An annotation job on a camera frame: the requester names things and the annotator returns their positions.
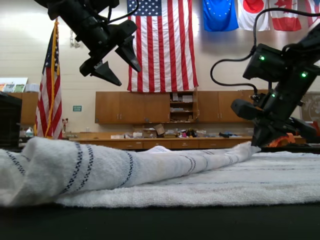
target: european union flag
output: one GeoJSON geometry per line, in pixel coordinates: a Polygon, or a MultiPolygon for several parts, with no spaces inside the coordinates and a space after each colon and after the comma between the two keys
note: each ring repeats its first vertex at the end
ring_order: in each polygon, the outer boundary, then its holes
{"type": "Polygon", "coordinates": [[[226,32],[237,29],[234,0],[202,0],[204,29],[209,32],[226,32]]]}

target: white wall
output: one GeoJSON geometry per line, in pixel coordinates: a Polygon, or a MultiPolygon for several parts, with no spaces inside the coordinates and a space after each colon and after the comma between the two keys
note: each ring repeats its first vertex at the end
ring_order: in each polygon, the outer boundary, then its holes
{"type": "MultiPolygon", "coordinates": [[[[245,87],[222,87],[213,83],[209,72],[211,66],[222,58],[246,56],[253,45],[253,33],[237,29],[230,32],[206,32],[203,29],[202,1],[193,2],[193,34],[197,77],[200,91],[230,91],[245,87]]],[[[113,11],[113,17],[126,13],[126,1],[113,11]]],[[[265,31],[257,35],[258,42],[282,48],[287,43],[299,41],[308,30],[307,21],[301,19],[303,30],[297,32],[265,31]]],[[[45,8],[33,0],[0,0],[0,77],[28,77],[29,83],[40,83],[41,72],[54,23],[45,8]]],[[[129,125],[99,126],[94,123],[96,91],[126,91],[128,66],[114,52],[105,60],[122,81],[117,87],[95,77],[83,77],[80,65],[89,58],[86,47],[70,48],[70,29],[60,20],[60,66],[63,117],[69,118],[69,130],[84,131],[89,127],[97,131],[129,131],[129,125]],[[83,112],[72,112],[73,105],[82,105],[83,112]]],[[[215,71],[216,79],[223,83],[248,83],[242,78],[248,62],[223,63],[215,71]]],[[[251,80],[260,89],[267,88],[262,80],[251,80]]],[[[311,91],[320,90],[320,82],[311,91]]]]}

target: red maple leaf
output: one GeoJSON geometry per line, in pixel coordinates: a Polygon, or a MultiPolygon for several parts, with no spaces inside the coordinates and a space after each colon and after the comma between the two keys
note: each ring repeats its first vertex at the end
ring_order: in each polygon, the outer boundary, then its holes
{"type": "Polygon", "coordinates": [[[292,0],[278,0],[274,5],[278,6],[278,8],[281,8],[284,6],[284,9],[292,9],[293,5],[296,5],[297,3],[292,3],[292,0]]]}

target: flag pole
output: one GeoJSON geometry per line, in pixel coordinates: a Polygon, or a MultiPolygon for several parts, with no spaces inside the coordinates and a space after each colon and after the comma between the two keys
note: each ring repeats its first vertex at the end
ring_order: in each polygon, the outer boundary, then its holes
{"type": "Polygon", "coordinates": [[[55,105],[55,51],[56,51],[56,43],[57,43],[57,32],[58,32],[58,18],[55,19],[54,30],[53,30],[53,39],[52,39],[52,55],[51,55],[51,106],[49,111],[49,119],[48,126],[45,131],[44,137],[48,137],[49,129],[52,123],[52,114],[54,111],[55,105]]]}

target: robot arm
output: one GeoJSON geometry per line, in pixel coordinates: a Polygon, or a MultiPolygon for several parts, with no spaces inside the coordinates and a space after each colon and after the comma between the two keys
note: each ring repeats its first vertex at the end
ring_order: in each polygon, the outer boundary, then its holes
{"type": "Polygon", "coordinates": [[[243,77],[278,84],[267,95],[253,96],[253,104],[236,99],[231,106],[239,117],[253,120],[253,146],[264,146],[289,132],[298,132],[307,139],[316,135],[312,126],[291,115],[297,106],[302,106],[302,97],[320,75],[320,68],[314,65],[318,60],[320,24],[300,42],[289,44],[282,51],[264,44],[257,46],[243,77]]]}
{"type": "Polygon", "coordinates": [[[121,86],[120,80],[102,59],[118,45],[115,52],[133,69],[140,72],[137,57],[133,49],[132,34],[137,30],[136,24],[126,20],[119,25],[110,24],[110,19],[99,13],[105,8],[116,8],[119,0],[35,0],[48,8],[51,20],[61,17],[90,50],[90,59],[80,67],[83,76],[95,76],[112,84],[121,86]]]}

